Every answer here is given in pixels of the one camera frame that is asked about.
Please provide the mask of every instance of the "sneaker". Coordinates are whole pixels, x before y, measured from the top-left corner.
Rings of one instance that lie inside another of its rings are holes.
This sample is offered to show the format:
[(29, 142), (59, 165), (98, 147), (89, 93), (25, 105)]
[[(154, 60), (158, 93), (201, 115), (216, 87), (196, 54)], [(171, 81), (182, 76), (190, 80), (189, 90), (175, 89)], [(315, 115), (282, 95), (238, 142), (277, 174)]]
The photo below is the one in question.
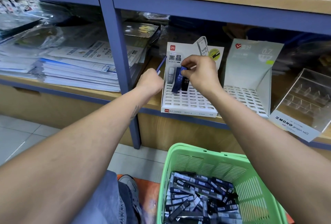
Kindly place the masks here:
[(140, 216), (140, 224), (145, 224), (143, 212), (139, 205), (139, 190), (138, 190), (138, 186), (137, 186), (137, 183), (135, 182), (134, 178), (132, 178), (130, 175), (125, 174), (122, 177), (120, 177), (118, 179), (118, 181), (126, 184), (128, 186), (128, 188), (130, 189), (131, 194), (132, 194), (133, 208)]

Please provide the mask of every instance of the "jeans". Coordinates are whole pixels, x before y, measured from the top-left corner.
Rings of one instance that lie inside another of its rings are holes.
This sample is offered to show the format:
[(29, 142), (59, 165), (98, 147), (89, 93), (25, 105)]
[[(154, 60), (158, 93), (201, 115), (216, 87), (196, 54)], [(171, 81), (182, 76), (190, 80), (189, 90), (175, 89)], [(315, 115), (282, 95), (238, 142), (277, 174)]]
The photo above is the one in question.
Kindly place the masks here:
[(72, 224), (138, 224), (132, 194), (126, 184), (118, 182), (114, 172), (106, 171), (92, 197)]

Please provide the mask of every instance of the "pencil lead display stand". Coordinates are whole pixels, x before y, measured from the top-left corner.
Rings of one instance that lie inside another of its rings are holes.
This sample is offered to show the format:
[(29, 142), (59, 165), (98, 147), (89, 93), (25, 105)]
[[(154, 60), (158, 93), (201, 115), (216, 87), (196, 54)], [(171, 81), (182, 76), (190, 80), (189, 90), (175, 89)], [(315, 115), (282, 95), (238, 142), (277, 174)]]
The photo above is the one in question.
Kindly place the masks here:
[(168, 42), (168, 58), (165, 63), (161, 112), (216, 117), (217, 110), (201, 93), (193, 88), (190, 82), (186, 91), (180, 88), (177, 93), (173, 93), (172, 88), (179, 74), (177, 69), (180, 69), (183, 59), (190, 55), (209, 56), (215, 60), (216, 68), (218, 69), (222, 60), (223, 50), (223, 47), (208, 46), (205, 37), (200, 37), (193, 44)]
[(271, 68), (282, 43), (234, 39), (222, 73), (223, 88), (264, 118), (270, 115)]
[(331, 122), (331, 77), (303, 69), (270, 116), (276, 125), (310, 142)]

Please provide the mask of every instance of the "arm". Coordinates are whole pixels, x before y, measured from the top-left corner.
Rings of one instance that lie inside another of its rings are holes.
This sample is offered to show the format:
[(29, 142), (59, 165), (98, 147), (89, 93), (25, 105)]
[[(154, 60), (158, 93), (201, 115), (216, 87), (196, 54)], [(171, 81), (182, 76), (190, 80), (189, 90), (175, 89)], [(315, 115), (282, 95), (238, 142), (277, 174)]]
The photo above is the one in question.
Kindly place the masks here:
[(182, 65), (196, 65), (182, 74), (215, 106), (256, 172), (296, 223), (329, 223), (330, 161), (227, 94), (209, 57), (193, 55)]
[(68, 223), (102, 179), (130, 121), (163, 87), (137, 87), (0, 167), (0, 223)]

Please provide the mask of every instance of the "hand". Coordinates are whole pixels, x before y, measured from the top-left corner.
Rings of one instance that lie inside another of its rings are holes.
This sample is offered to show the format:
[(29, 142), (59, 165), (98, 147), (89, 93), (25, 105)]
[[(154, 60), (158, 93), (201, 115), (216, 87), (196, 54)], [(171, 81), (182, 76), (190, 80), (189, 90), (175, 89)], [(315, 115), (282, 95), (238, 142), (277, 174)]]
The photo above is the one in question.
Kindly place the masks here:
[(137, 88), (143, 89), (149, 96), (149, 99), (159, 93), (163, 88), (163, 79), (156, 73), (153, 68), (148, 69), (140, 76)]
[(181, 74), (187, 77), (194, 88), (196, 88), (203, 96), (208, 97), (212, 90), (221, 88), (216, 70), (216, 63), (208, 56), (191, 55), (183, 60), (182, 66), (188, 69)]

